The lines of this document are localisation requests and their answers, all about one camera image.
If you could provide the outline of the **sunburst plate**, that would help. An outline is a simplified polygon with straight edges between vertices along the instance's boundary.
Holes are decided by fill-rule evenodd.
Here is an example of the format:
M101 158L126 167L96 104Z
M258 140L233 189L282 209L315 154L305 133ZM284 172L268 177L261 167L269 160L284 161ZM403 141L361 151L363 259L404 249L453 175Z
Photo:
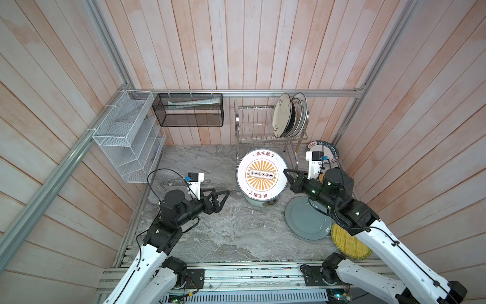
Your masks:
M254 149L239 160L235 173L237 185L243 194L254 190L281 196L288 183L284 175L286 168L287 162L279 153L271 149Z
M293 126L293 129L292 129L292 133L291 133L291 136L296 136L297 133L298 133L298 130L300 128L300 123L301 123L301 120L302 120L302 114L303 114L303 111L304 111L304 104L303 102L301 101L300 98L294 98L292 100L292 102L294 103L294 107L295 107L295 110L296 110L296 120L294 122L294 126Z

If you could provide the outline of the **light green flower plate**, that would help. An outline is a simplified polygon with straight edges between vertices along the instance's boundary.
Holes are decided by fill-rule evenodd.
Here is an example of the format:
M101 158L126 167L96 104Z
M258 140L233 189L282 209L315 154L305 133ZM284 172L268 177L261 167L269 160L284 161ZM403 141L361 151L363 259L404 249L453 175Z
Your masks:
M251 205L261 208L273 206L280 199L280 195L270 195L254 190L246 191L244 195Z

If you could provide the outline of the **cream floral plate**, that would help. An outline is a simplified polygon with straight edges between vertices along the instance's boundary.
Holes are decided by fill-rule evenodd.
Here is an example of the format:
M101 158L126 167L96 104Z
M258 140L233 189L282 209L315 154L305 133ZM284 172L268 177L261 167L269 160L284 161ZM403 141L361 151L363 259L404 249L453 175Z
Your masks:
M287 129L291 119L291 114L291 99L287 93L284 93L281 97L279 97L273 111L272 130L273 135L276 138L281 137L281 135Z

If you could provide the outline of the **stainless steel dish rack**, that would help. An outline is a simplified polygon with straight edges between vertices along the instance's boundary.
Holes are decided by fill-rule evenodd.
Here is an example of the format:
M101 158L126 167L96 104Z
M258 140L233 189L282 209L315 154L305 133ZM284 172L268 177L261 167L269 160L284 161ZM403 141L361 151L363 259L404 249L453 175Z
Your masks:
M278 138L272 132L273 105L238 106L235 114L236 157L242 157L240 146L243 144L274 148L281 146L291 159L290 165L299 168L299 151L303 141L307 140L306 129L309 115L294 136Z

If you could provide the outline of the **dark blue oval plate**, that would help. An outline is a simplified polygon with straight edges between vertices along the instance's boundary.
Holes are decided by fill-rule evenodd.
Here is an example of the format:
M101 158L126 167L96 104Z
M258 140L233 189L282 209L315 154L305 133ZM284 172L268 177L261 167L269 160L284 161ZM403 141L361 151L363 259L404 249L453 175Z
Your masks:
M289 123L286 127L285 133L283 134L284 136L290 136L292 133L292 129L294 128L294 124L296 121L296 103L300 105L299 101L296 98L293 98L291 100L291 117L289 119Z

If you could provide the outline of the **white plate with black emblem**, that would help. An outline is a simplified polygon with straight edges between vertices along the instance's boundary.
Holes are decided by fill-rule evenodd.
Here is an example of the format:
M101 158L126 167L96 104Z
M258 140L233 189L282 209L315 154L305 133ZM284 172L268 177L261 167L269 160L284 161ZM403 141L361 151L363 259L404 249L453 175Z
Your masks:
M299 134L301 134L305 128L305 124L308 120L308 102L304 93L299 92L297 97L301 101L302 111L301 111L301 121L299 125Z

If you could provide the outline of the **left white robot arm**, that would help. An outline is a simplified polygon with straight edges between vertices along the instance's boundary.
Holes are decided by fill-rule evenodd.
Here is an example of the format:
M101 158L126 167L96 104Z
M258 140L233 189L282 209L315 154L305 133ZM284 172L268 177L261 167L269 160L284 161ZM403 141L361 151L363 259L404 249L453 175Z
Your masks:
M179 189L167 192L160 213L150 225L139 252L106 303L159 303L174 287L185 285L187 264L170 253L183 235L182 226L199 214L219 213L230 191L206 189L187 200Z

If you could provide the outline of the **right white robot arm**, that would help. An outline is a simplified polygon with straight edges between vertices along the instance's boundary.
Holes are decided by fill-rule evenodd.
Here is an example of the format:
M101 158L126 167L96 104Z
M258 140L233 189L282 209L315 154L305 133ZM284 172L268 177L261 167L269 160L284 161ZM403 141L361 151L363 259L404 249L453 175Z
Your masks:
M333 253L321 265L323 282L350 284L387 303L461 303L466 298L467 289L460 282L438 275L392 234L376 212L353 198L354 180L342 169L330 168L323 181L305 171L283 173L292 192L324 207L338 226L369 247L398 277L389 279Z

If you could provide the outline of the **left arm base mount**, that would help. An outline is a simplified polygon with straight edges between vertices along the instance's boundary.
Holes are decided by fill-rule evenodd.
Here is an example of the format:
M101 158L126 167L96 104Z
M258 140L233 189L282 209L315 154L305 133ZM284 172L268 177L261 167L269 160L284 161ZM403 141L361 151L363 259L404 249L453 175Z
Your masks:
M195 288L199 290L204 286L205 270L188 269L187 263L179 258L168 257L162 263L163 269L169 269L176 277L175 288Z

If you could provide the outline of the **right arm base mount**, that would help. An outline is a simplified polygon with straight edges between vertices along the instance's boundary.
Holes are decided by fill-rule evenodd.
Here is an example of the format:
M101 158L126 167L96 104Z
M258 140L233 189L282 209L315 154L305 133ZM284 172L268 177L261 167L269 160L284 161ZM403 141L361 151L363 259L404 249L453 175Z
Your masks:
M318 266L302 264L299 266L304 276L306 286L346 285L340 277L345 271L356 266L351 260L340 253L332 253Z

